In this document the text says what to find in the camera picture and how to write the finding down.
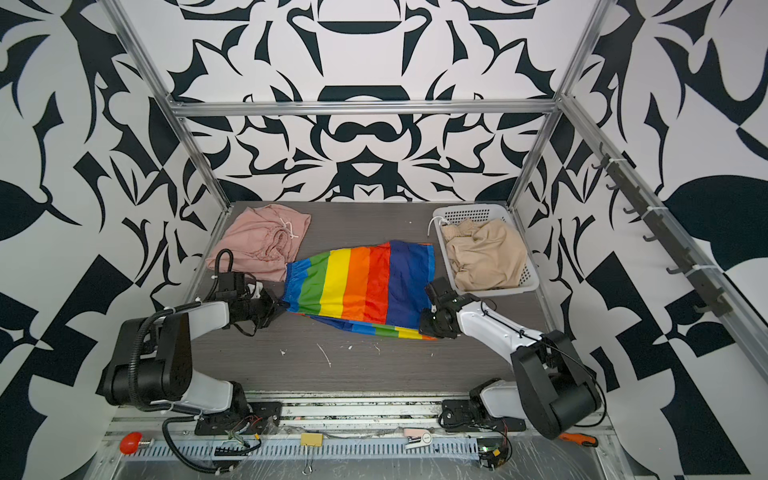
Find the multicolour shorts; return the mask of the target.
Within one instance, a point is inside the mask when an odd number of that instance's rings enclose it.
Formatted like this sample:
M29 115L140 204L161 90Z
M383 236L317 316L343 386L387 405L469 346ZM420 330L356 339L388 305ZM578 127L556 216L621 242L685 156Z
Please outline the multicolour shorts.
M282 303L295 314L342 331L427 340L421 313L435 279L434 247L390 241L331 250L287 266Z

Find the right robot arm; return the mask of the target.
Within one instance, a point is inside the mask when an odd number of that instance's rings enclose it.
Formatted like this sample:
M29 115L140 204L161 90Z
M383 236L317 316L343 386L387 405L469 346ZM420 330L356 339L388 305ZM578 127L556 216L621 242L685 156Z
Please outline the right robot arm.
M523 420L552 440L604 404L602 388L568 336L527 329L476 297L425 309L419 332L438 339L468 336L509 362L512 382L491 380L470 394L481 417Z

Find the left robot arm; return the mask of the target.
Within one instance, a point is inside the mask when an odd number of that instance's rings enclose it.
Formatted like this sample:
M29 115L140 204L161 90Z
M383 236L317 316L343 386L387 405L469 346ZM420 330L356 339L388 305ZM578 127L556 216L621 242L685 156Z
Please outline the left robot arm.
M245 417L251 408L243 387L197 371L192 341L229 328L253 336L284 311L283 303L264 290L255 298L195 301L127 320L96 393L113 406L143 412Z

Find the pink shorts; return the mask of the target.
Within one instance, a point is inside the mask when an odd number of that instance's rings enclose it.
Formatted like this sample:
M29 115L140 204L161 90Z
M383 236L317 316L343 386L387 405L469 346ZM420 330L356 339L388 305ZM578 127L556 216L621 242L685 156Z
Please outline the pink shorts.
M213 270L217 254L230 250L232 269L258 280L283 282L287 265L296 260L312 216L284 205L247 207L225 231L206 259Z

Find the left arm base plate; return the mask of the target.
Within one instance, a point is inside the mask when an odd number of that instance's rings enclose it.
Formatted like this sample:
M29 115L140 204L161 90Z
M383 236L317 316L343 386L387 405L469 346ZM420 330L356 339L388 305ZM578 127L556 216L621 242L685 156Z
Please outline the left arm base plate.
M206 414L197 421L197 436L239 434L264 434L280 425L283 403L279 401L249 402L244 412L229 410Z

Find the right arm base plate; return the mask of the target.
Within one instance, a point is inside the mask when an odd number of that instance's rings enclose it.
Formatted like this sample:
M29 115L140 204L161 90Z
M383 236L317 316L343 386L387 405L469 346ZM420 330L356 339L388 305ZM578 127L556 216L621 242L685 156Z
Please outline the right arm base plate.
M449 399L441 402L438 425L448 432L476 432L480 430L507 430L524 432L524 419L514 417L493 417L478 402L471 399Z

